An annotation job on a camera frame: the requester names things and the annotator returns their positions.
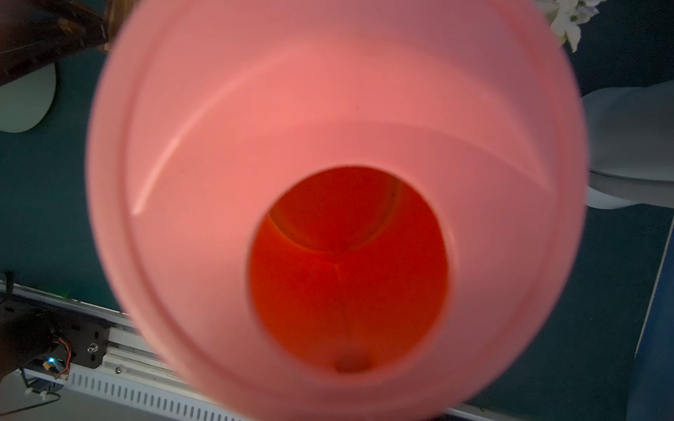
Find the vent slot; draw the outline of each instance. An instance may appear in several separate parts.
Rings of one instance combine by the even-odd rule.
[[[173,420],[246,421],[212,403],[74,364],[66,387]]]

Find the orange inner cup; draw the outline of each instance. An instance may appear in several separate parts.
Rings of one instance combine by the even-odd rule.
[[[251,297],[270,335],[340,374],[389,364],[417,345],[449,292],[440,228],[424,199],[363,167],[313,175],[262,221]]]

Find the white flower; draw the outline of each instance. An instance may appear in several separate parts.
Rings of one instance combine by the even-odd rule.
[[[550,23],[550,29],[557,35],[559,44],[566,41],[576,52],[580,42],[580,28],[599,10],[599,3],[605,0],[534,0]]]

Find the black metal bracket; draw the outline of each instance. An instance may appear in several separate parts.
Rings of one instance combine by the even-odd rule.
[[[44,315],[53,325],[54,336],[65,339],[72,351],[72,364],[88,368],[101,365],[108,343],[110,322],[90,315],[51,306],[39,301],[16,295],[0,294],[0,300],[7,299],[0,305],[0,325],[27,314]],[[57,346],[47,356],[66,361],[67,352],[64,346]],[[42,356],[25,368],[48,375],[53,375],[42,366]]]

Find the teal surface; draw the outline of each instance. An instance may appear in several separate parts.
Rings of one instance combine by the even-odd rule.
[[[608,0],[599,9],[569,55],[582,94],[674,79],[674,2]],[[469,403],[524,420],[625,420],[627,380],[672,214],[647,205],[590,209],[546,325]]]
[[[117,308],[84,193],[87,120],[104,60],[93,50],[59,62],[46,117],[23,133],[0,132],[0,269],[19,284]]]
[[[674,211],[588,210],[559,303],[523,355],[469,403],[524,420],[625,420],[627,384]]]

